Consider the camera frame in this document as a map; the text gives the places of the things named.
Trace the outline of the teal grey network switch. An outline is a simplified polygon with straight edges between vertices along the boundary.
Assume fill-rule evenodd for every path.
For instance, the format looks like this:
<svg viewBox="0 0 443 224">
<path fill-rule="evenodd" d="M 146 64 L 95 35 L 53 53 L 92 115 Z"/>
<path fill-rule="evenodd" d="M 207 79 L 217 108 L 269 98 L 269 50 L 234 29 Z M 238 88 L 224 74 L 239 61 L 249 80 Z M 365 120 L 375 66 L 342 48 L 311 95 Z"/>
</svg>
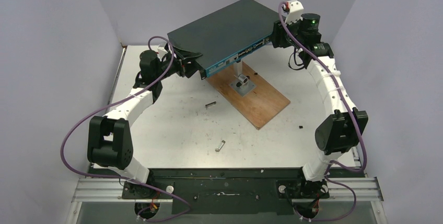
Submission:
<svg viewBox="0 0 443 224">
<path fill-rule="evenodd" d="M 255 0 L 239 0 L 167 36 L 172 46 L 203 54 L 191 64 L 201 68 L 205 79 L 269 44 L 276 20 L 276 11 Z"/>
</svg>

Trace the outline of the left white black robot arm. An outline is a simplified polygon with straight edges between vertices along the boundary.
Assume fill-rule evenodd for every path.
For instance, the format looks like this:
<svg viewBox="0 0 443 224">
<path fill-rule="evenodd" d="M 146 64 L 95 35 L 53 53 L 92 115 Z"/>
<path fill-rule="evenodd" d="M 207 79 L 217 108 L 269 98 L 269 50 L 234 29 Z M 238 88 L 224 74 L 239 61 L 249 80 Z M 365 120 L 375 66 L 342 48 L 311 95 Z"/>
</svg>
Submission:
<svg viewBox="0 0 443 224">
<path fill-rule="evenodd" d="M 137 182 L 135 191 L 142 198 L 152 197 L 156 184 L 148 179 L 149 169 L 134 157 L 131 126 L 159 99 L 161 81 L 174 74 L 191 77 L 198 70 L 196 60 L 201 56 L 169 45 L 143 51 L 139 55 L 140 70 L 124 102 L 89 121 L 88 160 Z"/>
</svg>

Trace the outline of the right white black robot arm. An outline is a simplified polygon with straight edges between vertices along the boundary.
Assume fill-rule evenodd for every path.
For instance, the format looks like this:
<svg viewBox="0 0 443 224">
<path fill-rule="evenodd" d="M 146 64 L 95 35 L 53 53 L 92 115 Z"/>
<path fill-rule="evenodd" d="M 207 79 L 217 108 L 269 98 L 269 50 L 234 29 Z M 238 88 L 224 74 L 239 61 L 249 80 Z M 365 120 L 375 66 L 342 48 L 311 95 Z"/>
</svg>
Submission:
<svg viewBox="0 0 443 224">
<path fill-rule="evenodd" d="M 294 56 L 302 61 L 313 78 L 325 108 L 325 119 L 316 128 L 317 151 L 303 167 L 303 178 L 295 183 L 296 192 L 308 197 L 316 191 L 316 181 L 322 181 L 332 165 L 346 168 L 338 161 L 362 140 L 368 115 L 351 101 L 340 78 L 331 46 L 321 41 L 318 14 L 302 14 L 291 22 L 280 15 L 274 22 L 271 42 L 275 48 L 294 47 Z"/>
</svg>

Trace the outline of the dark transceiver module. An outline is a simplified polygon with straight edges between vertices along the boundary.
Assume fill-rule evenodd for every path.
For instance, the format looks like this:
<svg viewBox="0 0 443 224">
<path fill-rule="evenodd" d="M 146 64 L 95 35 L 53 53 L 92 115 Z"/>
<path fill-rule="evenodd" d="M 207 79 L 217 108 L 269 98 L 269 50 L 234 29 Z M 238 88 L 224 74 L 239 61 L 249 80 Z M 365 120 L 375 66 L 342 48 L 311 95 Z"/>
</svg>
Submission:
<svg viewBox="0 0 443 224">
<path fill-rule="evenodd" d="M 216 101 L 210 102 L 210 103 L 205 105 L 205 108 L 207 109 L 207 108 L 209 108 L 211 106 L 214 106 L 216 103 L 217 103 Z"/>
</svg>

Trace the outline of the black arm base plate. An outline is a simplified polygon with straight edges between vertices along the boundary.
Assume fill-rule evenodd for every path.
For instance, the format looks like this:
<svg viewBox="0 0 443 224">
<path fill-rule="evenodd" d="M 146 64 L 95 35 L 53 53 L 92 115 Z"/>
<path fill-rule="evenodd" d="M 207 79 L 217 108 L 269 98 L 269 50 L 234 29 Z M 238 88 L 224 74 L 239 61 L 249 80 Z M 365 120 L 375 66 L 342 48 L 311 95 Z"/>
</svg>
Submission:
<svg viewBox="0 0 443 224">
<path fill-rule="evenodd" d="M 191 205 L 191 214 L 291 215 L 288 199 L 313 201 L 300 191 L 300 168 L 277 169 L 152 169 L 148 184 Z"/>
</svg>

